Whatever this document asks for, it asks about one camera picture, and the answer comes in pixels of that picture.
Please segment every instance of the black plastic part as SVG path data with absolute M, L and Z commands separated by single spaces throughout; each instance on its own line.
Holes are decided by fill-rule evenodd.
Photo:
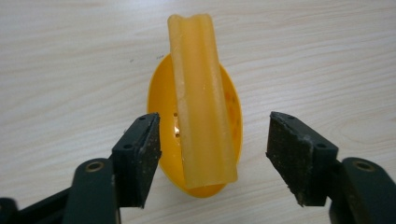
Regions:
M 323 206 L 338 147 L 299 119 L 271 113 L 266 156 L 301 206 Z
M 64 189 L 20 211 L 20 223 L 61 223 L 70 189 Z
M 0 199 L 0 223 L 17 223 L 18 207 L 10 198 Z
M 108 159 L 82 163 L 76 170 L 63 224 L 120 223 L 113 164 Z
M 396 185 L 385 170 L 360 158 L 342 163 L 344 193 L 356 223 L 396 223 Z
M 144 207 L 161 157 L 160 116 L 138 118 L 113 147 L 120 207 Z

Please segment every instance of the yellow plastic bowl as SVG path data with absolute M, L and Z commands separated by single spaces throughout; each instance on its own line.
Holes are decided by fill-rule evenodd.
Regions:
M 225 69 L 220 66 L 228 119 L 232 128 L 233 148 L 236 163 L 242 147 L 242 112 L 235 87 Z M 187 189 L 184 181 L 180 139 L 177 124 L 177 101 L 170 54 L 161 61 L 155 70 L 148 88 L 148 113 L 158 112 L 161 117 L 160 138 L 163 155 L 160 166 L 168 178 L 181 190 L 198 198 L 210 197 L 225 187 L 225 184 Z

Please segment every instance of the yellow tube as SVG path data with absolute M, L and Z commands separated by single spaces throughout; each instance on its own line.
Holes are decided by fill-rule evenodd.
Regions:
M 215 32 L 209 15 L 168 19 L 186 188 L 237 179 Z

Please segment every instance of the table surface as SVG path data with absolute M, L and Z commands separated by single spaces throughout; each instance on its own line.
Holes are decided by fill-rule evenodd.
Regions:
M 291 114 L 396 179 L 395 1 L 2 1 L 0 197 L 26 207 L 108 157 L 146 113 L 167 18 L 209 13 L 244 120 L 239 179 L 208 199 L 158 168 L 122 223 L 329 223 L 265 157 L 271 111 Z

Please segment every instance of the orange bowl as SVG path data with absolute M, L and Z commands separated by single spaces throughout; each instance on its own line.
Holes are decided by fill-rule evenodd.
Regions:
M 220 72 L 228 119 L 232 129 L 233 148 L 235 150 L 236 163 L 238 163 L 242 148 L 243 130 L 241 105 L 235 87 L 221 65 Z M 158 112 L 161 117 L 160 138 L 163 154 L 160 158 L 160 166 L 168 178 L 181 190 L 198 198 L 210 197 L 221 191 L 225 184 L 196 189 L 186 188 L 178 136 L 176 89 L 170 54 L 166 55 L 158 65 L 148 88 L 148 113 L 153 112 Z

